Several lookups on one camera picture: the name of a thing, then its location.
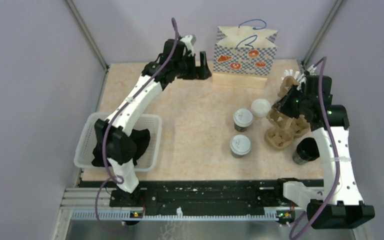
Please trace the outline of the white cup lid stack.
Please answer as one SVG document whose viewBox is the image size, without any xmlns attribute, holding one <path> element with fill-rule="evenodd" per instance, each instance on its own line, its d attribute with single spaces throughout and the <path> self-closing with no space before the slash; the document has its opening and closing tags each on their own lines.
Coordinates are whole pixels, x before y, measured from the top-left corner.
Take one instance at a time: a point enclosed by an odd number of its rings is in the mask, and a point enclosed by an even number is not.
<svg viewBox="0 0 384 240">
<path fill-rule="evenodd" d="M 257 118 L 264 118 L 271 109 L 271 103 L 264 98 L 258 98 L 251 103 L 252 114 Z"/>
</svg>

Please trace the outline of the brown pulp carrier top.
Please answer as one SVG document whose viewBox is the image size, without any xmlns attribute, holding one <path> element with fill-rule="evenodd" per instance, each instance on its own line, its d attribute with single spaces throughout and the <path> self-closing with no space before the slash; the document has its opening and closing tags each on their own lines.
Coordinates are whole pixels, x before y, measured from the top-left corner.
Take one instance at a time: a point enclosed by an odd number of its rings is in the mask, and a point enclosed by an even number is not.
<svg viewBox="0 0 384 240">
<path fill-rule="evenodd" d="M 266 115 L 268 121 L 278 129 L 288 129 L 292 126 L 293 120 L 300 117 L 297 109 L 300 100 L 297 99 L 299 81 L 292 76 L 287 75 L 283 78 L 279 92 L 279 97 L 270 107 Z"/>
</svg>

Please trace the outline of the paper bag blue checkered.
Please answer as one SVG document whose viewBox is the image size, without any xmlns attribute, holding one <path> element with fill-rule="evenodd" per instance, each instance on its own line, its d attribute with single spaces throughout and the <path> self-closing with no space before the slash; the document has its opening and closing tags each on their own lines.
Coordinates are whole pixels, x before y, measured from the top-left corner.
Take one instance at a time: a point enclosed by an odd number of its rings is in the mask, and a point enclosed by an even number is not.
<svg viewBox="0 0 384 240">
<path fill-rule="evenodd" d="M 212 83 L 215 85 L 264 89 L 273 67 L 278 46 L 278 31 L 262 26 L 249 26 L 244 21 L 236 26 L 218 26 L 214 45 Z"/>
</svg>

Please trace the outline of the stack of dark cups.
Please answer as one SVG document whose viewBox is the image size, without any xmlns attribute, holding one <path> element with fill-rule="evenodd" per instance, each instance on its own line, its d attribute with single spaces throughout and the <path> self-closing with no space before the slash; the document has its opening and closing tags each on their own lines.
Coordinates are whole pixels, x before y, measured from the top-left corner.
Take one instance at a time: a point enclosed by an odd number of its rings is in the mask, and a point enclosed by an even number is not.
<svg viewBox="0 0 384 240">
<path fill-rule="evenodd" d="M 315 161 L 320 157 L 316 140 L 313 137 L 304 138 L 292 154 L 292 160 L 298 165 Z"/>
</svg>

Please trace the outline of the dark coffee cup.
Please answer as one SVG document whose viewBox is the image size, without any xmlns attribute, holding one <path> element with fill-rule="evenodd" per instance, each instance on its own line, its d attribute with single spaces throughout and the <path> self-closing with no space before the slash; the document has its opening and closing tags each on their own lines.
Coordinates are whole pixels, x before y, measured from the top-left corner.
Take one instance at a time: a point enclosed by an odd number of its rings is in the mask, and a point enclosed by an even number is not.
<svg viewBox="0 0 384 240">
<path fill-rule="evenodd" d="M 245 132 L 250 126 L 252 125 L 251 123 L 239 123 L 239 122 L 234 122 L 234 129 L 238 132 Z"/>
<path fill-rule="evenodd" d="M 251 151 L 250 148 L 245 151 L 238 151 L 237 149 L 234 149 L 234 148 L 230 149 L 231 155 L 237 159 L 243 158 L 244 156 L 248 155 L 250 151 Z"/>
</svg>

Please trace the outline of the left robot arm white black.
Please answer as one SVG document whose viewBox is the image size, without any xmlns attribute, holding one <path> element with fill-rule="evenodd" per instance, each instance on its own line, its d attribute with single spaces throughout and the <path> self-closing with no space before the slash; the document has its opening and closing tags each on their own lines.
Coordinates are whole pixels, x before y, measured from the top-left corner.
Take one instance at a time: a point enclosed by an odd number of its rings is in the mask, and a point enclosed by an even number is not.
<svg viewBox="0 0 384 240">
<path fill-rule="evenodd" d="M 212 75 L 205 51 L 200 51 L 200 65 L 196 65 L 195 42 L 193 34 L 168 39 L 157 59 L 144 66 L 136 85 L 119 107 L 94 123 L 97 140 L 94 157 L 105 168 L 112 167 L 107 173 L 123 191 L 121 200 L 129 207 L 136 206 L 141 198 L 136 190 L 139 180 L 134 170 L 139 151 L 139 144 L 132 136 L 136 122 L 175 79 L 206 80 Z"/>
</svg>

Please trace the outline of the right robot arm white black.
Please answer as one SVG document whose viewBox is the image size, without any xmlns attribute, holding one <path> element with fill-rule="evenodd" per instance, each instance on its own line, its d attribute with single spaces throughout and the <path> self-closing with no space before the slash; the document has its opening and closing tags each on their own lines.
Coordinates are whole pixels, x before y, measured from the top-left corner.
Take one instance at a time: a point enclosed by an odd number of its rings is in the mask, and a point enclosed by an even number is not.
<svg viewBox="0 0 384 240">
<path fill-rule="evenodd" d="M 310 124 L 323 170 L 322 195 L 299 180 L 285 180 L 273 192 L 279 206 L 291 201 L 315 221 L 313 229 L 355 229 L 375 217 L 375 208 L 365 204 L 359 192 L 348 141 L 350 123 L 343 105 L 332 104 L 332 78 L 306 76 L 301 86 L 292 86 L 272 109 L 292 117 L 304 117 Z"/>
</svg>

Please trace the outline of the brown pulp cup carrier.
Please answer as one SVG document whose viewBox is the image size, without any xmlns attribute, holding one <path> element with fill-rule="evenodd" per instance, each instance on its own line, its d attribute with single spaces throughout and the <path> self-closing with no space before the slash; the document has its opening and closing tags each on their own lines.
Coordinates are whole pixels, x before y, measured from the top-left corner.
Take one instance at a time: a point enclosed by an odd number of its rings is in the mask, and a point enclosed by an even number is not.
<svg viewBox="0 0 384 240">
<path fill-rule="evenodd" d="M 264 139 L 277 151 L 284 150 L 295 139 L 301 138 L 310 131 L 310 123 L 303 117 L 288 117 L 280 122 L 270 119 L 269 122 L 272 127 L 265 132 Z"/>
</svg>

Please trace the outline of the black cloth in basket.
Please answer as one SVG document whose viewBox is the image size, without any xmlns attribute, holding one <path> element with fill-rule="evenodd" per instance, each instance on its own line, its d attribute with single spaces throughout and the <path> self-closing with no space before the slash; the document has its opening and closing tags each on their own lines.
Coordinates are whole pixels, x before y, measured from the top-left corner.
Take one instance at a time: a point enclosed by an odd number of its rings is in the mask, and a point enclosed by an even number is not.
<svg viewBox="0 0 384 240">
<path fill-rule="evenodd" d="M 92 152 L 94 159 L 91 164 L 94 167 L 104 167 L 102 149 L 105 130 L 96 130 L 95 133 L 97 143 Z M 146 152 L 150 140 L 151 135 L 148 129 L 133 129 L 131 135 L 127 136 L 120 127 L 111 127 L 106 142 L 106 155 L 120 165 L 132 160 L 133 165 L 136 166 L 137 161 Z"/>
</svg>

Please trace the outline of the white plastic basket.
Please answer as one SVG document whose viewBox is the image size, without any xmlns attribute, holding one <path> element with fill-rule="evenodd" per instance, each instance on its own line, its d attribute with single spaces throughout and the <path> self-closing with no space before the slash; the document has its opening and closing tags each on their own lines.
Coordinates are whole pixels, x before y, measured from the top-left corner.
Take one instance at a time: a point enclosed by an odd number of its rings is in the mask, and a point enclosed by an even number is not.
<svg viewBox="0 0 384 240">
<path fill-rule="evenodd" d="M 98 168 L 97 166 L 92 165 L 92 161 L 95 158 L 93 149 L 97 144 L 94 124 L 96 120 L 104 120 L 109 115 L 109 112 L 94 112 L 88 117 L 75 150 L 73 162 L 76 167 L 81 169 Z M 149 130 L 150 132 L 148 147 L 143 155 L 137 160 L 137 165 L 134 167 L 136 172 L 149 172 L 155 167 L 160 149 L 162 123 L 163 121 L 158 115 L 142 114 L 134 125 L 134 130 Z"/>
</svg>

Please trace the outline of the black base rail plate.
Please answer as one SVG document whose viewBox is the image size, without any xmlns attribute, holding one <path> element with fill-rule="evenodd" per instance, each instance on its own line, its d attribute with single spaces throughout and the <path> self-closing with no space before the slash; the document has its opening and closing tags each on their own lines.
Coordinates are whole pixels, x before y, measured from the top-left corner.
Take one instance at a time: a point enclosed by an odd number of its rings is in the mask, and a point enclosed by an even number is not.
<svg viewBox="0 0 384 240">
<path fill-rule="evenodd" d="M 111 192 L 110 207 L 143 208 L 146 216 L 262 216 L 269 207 L 297 208 L 277 180 L 141 181 L 133 193 Z"/>
</svg>

